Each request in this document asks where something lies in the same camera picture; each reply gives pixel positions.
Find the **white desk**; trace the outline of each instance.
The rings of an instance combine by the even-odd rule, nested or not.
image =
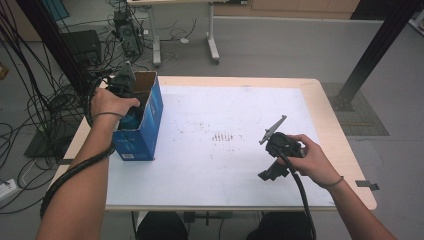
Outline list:
[[[212,59],[219,64],[218,49],[213,37],[213,11],[214,5],[211,0],[127,0],[129,6],[143,6],[147,10],[149,16],[150,28],[153,35],[153,65],[158,67],[161,64],[160,57],[160,40],[156,34],[155,15],[153,6],[157,4],[182,4],[182,3],[209,3],[209,32],[206,33],[206,39],[209,44]]]
[[[318,81],[159,76],[159,82],[164,113],[156,160],[124,162],[117,154],[111,156],[108,210],[301,210],[291,176],[275,182],[257,176],[273,162],[258,140],[281,114],[288,119],[279,131],[307,133],[319,141],[365,205],[376,207],[370,189],[355,185],[364,176]],[[214,91],[203,106],[196,101],[205,98],[201,92]],[[227,114],[219,114],[220,109]],[[76,155],[88,129],[81,124],[65,158]],[[57,175],[64,170],[60,167]],[[312,210],[335,209],[325,190],[307,177],[302,181]]]

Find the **gray floor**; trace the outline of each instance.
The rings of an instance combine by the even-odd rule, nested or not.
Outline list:
[[[188,44],[162,43],[163,50],[172,52],[176,58],[164,62],[158,73],[159,76],[315,78],[342,83],[380,24],[217,18],[215,39],[221,61],[215,65],[209,59],[204,40],[205,22],[199,21]],[[366,178],[381,188],[374,192],[378,203],[375,215],[399,239],[424,236],[423,44],[423,36],[406,26],[361,89],[390,136],[348,138]],[[31,46],[42,52],[39,44]],[[0,60],[11,66],[4,49],[0,51]],[[162,54],[164,59],[170,56],[166,52]],[[0,86],[0,122],[17,127],[27,118],[24,110],[28,97],[16,71],[12,69]],[[7,164],[0,170],[2,179],[16,178],[29,161],[22,153],[34,133],[34,127],[21,131]],[[26,178],[36,174],[36,170],[31,170]],[[45,187],[25,191],[13,205],[0,212],[27,206],[39,199],[43,191]],[[39,224],[38,211],[36,204],[20,213],[0,215],[1,239],[33,239]],[[349,238],[337,212],[313,212],[313,218],[319,239]],[[211,220],[206,226],[204,220],[197,220],[191,224],[190,239],[217,239],[220,224],[220,220]],[[257,225],[255,212],[235,213],[224,222],[221,239],[245,239]],[[102,239],[134,239],[129,213],[108,212],[103,226]]]

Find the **blue cardboard box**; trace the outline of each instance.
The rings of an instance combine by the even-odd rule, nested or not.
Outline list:
[[[135,72],[133,93],[145,95],[141,123],[136,129],[119,129],[112,141],[124,161],[154,160],[156,141],[163,111],[162,95],[156,72]]]

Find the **person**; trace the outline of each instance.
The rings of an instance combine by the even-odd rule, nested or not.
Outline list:
[[[70,168],[107,149],[120,116],[137,99],[122,99],[96,89],[91,103],[92,128]],[[305,158],[289,158],[303,175],[329,191],[352,239],[395,239],[368,210],[331,165],[321,147],[305,135],[291,136],[302,142]],[[84,169],[56,192],[41,220],[36,239],[99,239],[106,204],[109,159]]]

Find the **hand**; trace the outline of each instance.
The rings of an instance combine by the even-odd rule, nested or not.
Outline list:
[[[309,176],[312,181],[320,185],[330,185],[340,180],[339,173],[331,165],[318,144],[303,134],[289,137],[305,145],[306,156],[304,158],[288,157],[300,174]],[[284,164],[282,159],[278,159],[278,162]]]
[[[110,112],[117,115],[98,115],[93,121],[99,118],[119,120],[119,115],[125,116],[130,107],[138,106],[140,102],[136,98],[119,98],[106,89],[97,88],[91,100],[91,116]]]

